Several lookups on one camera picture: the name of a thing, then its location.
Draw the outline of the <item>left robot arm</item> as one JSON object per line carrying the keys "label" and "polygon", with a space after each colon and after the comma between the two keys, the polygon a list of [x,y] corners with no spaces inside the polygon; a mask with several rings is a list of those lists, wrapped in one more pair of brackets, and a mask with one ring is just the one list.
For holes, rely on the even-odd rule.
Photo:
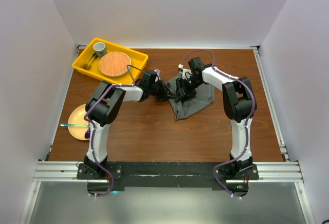
{"label": "left robot arm", "polygon": [[153,70],[146,71],[137,83],[116,85],[102,81],[98,85],[85,107],[89,147],[82,172],[95,179],[109,174],[106,147],[111,124],[117,118],[123,102],[142,102],[149,96],[155,96],[158,101],[175,98],[175,93]]}

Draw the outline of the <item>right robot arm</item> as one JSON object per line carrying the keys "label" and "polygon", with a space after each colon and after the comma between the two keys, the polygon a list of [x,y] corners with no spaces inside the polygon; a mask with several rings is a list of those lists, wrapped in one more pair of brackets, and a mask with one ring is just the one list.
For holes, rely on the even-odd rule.
{"label": "right robot arm", "polygon": [[247,77],[238,78],[219,70],[213,64],[202,63],[199,57],[192,58],[189,69],[178,66],[180,76],[176,80],[176,101],[188,100],[196,95],[202,84],[210,84],[222,91],[223,108],[232,128],[232,149],[230,160],[215,167],[228,169],[234,179],[241,179],[252,167],[250,129],[257,103]]}

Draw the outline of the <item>grey cloth napkin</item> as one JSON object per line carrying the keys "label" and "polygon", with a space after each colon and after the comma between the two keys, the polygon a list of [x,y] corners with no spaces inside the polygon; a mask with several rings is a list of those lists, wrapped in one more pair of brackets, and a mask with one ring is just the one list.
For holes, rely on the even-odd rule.
{"label": "grey cloth napkin", "polygon": [[174,111],[175,120],[186,119],[205,109],[214,102],[214,86],[210,84],[202,84],[199,86],[196,89],[196,94],[191,98],[179,97],[178,87],[176,84],[176,79],[178,77],[179,75],[166,82],[166,86],[169,91],[175,95],[173,99],[169,100]]}

